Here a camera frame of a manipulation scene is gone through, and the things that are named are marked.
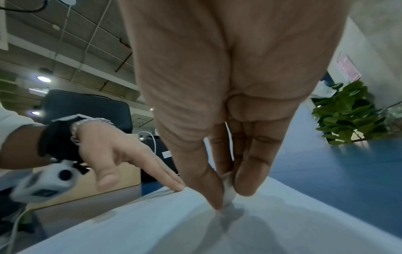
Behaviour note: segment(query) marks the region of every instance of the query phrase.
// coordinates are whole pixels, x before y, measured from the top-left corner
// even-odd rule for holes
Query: skin
[[[45,126],[22,126],[8,136],[0,151],[0,168],[26,169],[49,165],[39,157],[38,141]],[[81,142],[79,153],[94,170],[97,188],[105,191],[120,180],[117,167],[128,162],[142,168],[161,184],[174,191],[182,191],[183,181],[151,149],[140,141],[107,123],[88,122],[78,128]]]
[[[253,195],[296,109],[325,73],[349,1],[119,2],[137,83],[186,185],[220,209],[219,175],[234,171],[236,192]]]

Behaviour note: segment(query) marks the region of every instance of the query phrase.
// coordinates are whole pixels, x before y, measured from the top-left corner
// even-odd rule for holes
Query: silver bracelet
[[[110,120],[105,119],[105,118],[85,118],[85,119],[82,119],[82,120],[79,120],[79,121],[73,123],[71,125],[71,138],[70,139],[77,146],[79,146],[81,144],[80,140],[77,137],[77,130],[81,125],[83,125],[85,123],[89,123],[89,122],[104,122],[104,123],[108,123],[110,125],[114,125]]]

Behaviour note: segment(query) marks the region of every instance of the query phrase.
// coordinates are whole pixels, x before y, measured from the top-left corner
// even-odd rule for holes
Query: white sleeve
[[[0,103],[0,148],[4,141],[13,131],[23,125],[34,124],[35,122],[24,116],[20,116],[13,111],[8,111]]]

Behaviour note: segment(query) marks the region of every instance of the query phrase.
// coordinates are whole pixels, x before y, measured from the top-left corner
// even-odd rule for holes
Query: black wrist strap
[[[41,157],[50,155],[58,160],[70,160],[82,163],[79,146],[71,141],[71,125],[83,118],[77,117],[67,121],[55,121],[42,132],[38,143],[38,154]]]

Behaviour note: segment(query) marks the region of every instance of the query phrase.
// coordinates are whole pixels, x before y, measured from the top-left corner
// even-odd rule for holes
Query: potted plant
[[[389,137],[385,117],[367,100],[368,90],[361,81],[346,86],[331,85],[337,92],[331,98],[313,98],[318,131],[331,145]]]

